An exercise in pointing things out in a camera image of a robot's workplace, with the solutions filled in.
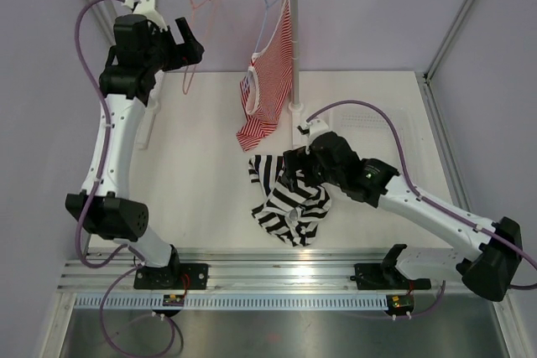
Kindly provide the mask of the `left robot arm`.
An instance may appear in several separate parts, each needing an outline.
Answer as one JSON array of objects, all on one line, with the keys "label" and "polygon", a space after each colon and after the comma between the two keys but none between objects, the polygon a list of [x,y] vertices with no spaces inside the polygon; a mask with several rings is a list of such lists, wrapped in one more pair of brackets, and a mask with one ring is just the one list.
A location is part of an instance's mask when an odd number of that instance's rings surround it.
[{"label": "left robot arm", "polygon": [[138,128],[149,106],[159,72],[201,62],[204,48],[185,18],[175,21],[182,43],[167,25],[142,14],[115,20],[115,44],[109,49],[97,94],[101,112],[91,166],[81,190],[68,194],[65,208],[76,219],[78,231],[129,249],[142,263],[135,272],[136,289],[193,286],[207,267],[183,268],[175,246],[164,241],[149,224],[149,208],[129,197],[129,174]]}]

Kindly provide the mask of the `black white striped tank top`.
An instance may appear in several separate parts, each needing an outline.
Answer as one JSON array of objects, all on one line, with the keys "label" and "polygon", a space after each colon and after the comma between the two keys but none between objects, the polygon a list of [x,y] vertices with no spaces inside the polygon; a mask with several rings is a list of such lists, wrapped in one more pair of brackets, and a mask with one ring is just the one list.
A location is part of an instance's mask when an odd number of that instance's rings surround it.
[{"label": "black white striped tank top", "polygon": [[251,215],[266,233],[284,244],[310,246],[331,209],[331,197],[321,185],[307,186],[301,174],[298,188],[292,191],[282,182],[283,173],[281,156],[257,154],[249,159],[250,182],[259,184],[263,192],[263,203],[253,208]]}]

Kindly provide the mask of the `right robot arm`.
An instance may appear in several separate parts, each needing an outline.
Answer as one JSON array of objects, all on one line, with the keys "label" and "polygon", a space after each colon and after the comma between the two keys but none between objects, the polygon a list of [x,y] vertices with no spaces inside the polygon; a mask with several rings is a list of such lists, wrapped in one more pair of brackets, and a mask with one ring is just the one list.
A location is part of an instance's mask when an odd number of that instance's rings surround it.
[{"label": "right robot arm", "polygon": [[391,288],[416,280],[457,282],[500,302],[521,263],[516,221],[493,221],[414,190],[395,167],[359,158],[334,132],[284,152],[282,181],[291,189],[300,181],[335,185],[349,199],[401,216],[449,244],[446,249],[393,246],[380,264],[381,278]]}]

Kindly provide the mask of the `pink wire hanger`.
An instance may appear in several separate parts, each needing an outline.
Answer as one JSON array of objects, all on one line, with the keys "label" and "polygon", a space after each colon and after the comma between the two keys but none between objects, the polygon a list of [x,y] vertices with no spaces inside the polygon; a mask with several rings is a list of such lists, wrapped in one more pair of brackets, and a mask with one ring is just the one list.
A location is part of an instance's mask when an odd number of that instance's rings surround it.
[{"label": "pink wire hanger", "polygon": [[[211,35],[212,30],[216,18],[217,9],[219,6],[220,0],[200,0],[197,2],[196,0],[188,0],[190,3],[190,27],[192,30],[195,29],[196,26],[196,16],[198,14],[202,14],[202,16],[206,17],[206,25],[205,29],[202,35],[202,43],[204,44],[204,47],[207,48],[207,42],[211,41]],[[182,79],[182,93],[184,96],[187,96],[190,92],[190,88],[192,86],[192,82],[194,80],[195,74],[197,72],[198,65],[192,65],[187,66],[185,68],[185,71],[183,73],[183,79]]]}]

